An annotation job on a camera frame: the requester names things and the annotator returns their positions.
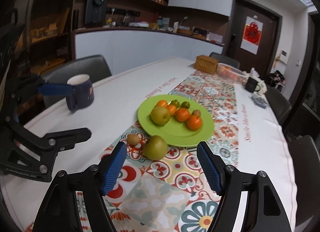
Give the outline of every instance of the green plate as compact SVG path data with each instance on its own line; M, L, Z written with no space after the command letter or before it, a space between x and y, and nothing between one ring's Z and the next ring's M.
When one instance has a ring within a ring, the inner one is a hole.
M166 100L168 103L172 100L189 102L190 114L198 109L201 111L202 127L196 131L191 131L185 123L178 122L174 116L164 126L155 125L150 119L150 112L160 100ZM142 128L151 136L159 135L169 145L178 147L194 147L201 141L206 141L213 133L214 121L211 114L197 102L178 95L164 94L156 95L143 101L138 109L138 120Z

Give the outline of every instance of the red paper poster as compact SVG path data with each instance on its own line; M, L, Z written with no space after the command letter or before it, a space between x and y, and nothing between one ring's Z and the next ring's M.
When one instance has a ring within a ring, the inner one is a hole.
M262 22L247 17L240 48L256 55L261 40L262 27Z

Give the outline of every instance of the mug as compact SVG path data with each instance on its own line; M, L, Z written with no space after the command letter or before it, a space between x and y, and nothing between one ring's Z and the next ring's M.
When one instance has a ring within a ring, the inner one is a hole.
M258 81L253 79L253 78L251 78L251 77L249 77L248 81L247 81L247 84L245 85L244 89L249 91L250 93L253 93L254 91L258 92L258 91L260 91L261 88L258 86L259 89L256 90L257 85L258 85Z
M73 86L73 93L66 97L70 111L86 108L93 103L94 93L89 75L76 75L70 78L67 84Z

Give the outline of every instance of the brown countertop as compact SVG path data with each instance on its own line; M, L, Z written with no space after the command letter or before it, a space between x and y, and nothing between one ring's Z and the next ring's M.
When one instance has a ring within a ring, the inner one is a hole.
M168 33L168 34L179 35L179 36L188 37L188 38L192 38L192 39L197 39L199 41L205 41L205 42L208 42L208 43L211 43L211 44L215 44L215 45L220 46L220 47L224 47L224 44L214 43L214 42L211 42L211 41L208 41L208 40L204 40L204 39L198 39L198 38L190 36L190 35L185 35L185 34L181 34L181 33L173 33L173 32L165 31L165 30L148 29L148 28L142 28L142 27L80 28L80 29L74 30L73 32L75 34L79 34L79 33L86 33L86 32L105 31L105 30L140 30L140 31L153 31L153 32L159 32L159 33Z

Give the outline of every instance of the metal bolt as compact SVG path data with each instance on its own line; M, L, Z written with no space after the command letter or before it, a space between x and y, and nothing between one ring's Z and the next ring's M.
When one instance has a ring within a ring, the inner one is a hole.
M96 171L98 168L99 168L99 166L96 165L96 164L93 164L93 165L91 165L91 166L89 167L90 171Z
M266 177L266 176L267 176L267 174L266 174L265 171L259 171L259 175L260 175L261 177Z
M235 168L232 165L227 165L226 166L227 171L234 171Z
M50 145L50 146L54 146L55 144L56 144L55 139L50 139L50 140L49 140L49 145Z
M62 176L64 175L64 173L65 173L65 171L58 171L57 175L58 175L59 177L62 177Z
M41 165L41 166L40 166L40 171L41 171L41 173L46 173L46 172L48 171L47 166Z

